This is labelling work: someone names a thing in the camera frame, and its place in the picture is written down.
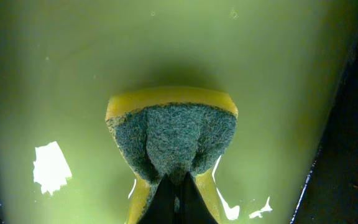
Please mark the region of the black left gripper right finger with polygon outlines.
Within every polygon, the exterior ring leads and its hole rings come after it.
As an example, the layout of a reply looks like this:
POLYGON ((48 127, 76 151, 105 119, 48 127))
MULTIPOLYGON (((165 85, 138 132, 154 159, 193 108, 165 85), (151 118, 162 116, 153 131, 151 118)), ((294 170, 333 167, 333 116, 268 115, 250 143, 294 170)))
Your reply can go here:
POLYGON ((187 172, 179 186, 179 224, 218 224, 208 210, 192 175, 187 172))

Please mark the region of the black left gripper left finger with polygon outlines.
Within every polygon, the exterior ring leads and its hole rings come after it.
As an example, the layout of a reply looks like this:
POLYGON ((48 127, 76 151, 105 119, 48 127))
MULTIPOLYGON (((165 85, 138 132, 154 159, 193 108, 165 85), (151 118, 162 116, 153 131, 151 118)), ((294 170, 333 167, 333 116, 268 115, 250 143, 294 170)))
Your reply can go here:
POLYGON ((165 174, 154 197, 138 224, 173 224, 175 211, 174 185, 165 174))

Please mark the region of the green and yellow sponge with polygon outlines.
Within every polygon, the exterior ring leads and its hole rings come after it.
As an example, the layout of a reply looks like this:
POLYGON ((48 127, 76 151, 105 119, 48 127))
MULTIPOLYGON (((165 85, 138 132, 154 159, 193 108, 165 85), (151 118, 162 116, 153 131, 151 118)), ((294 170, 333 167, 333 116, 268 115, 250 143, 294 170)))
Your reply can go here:
POLYGON ((168 86, 111 97, 105 122, 121 156, 136 176, 126 221, 137 223, 165 174, 179 186, 189 172, 217 223, 221 223, 213 169, 236 131, 238 110, 219 91, 168 86))

